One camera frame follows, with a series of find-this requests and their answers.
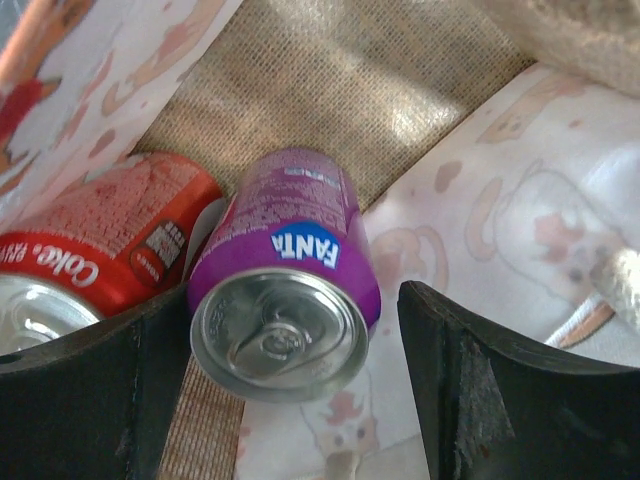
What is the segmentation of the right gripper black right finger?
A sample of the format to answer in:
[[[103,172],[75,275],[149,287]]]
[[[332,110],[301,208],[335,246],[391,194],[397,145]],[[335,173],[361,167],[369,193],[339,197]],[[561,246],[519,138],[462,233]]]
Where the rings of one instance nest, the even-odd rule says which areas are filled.
[[[434,479],[635,479],[639,372],[546,346],[406,281],[397,302]]]

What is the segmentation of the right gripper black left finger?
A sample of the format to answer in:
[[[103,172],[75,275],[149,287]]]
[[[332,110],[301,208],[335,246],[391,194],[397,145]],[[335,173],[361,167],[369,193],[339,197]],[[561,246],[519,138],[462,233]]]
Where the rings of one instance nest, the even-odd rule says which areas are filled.
[[[4,479],[153,479],[190,356],[180,285],[1,359]]]

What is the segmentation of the patterned canvas tote bag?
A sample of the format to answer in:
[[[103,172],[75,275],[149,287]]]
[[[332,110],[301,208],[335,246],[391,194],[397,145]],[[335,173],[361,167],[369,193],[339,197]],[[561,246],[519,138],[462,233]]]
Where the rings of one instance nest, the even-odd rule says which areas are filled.
[[[5,1],[1,227],[148,150],[231,192],[322,152],[364,208],[382,315],[342,392],[273,405],[191,351],[153,479],[434,479],[397,302],[421,282],[639,372],[635,1]]]

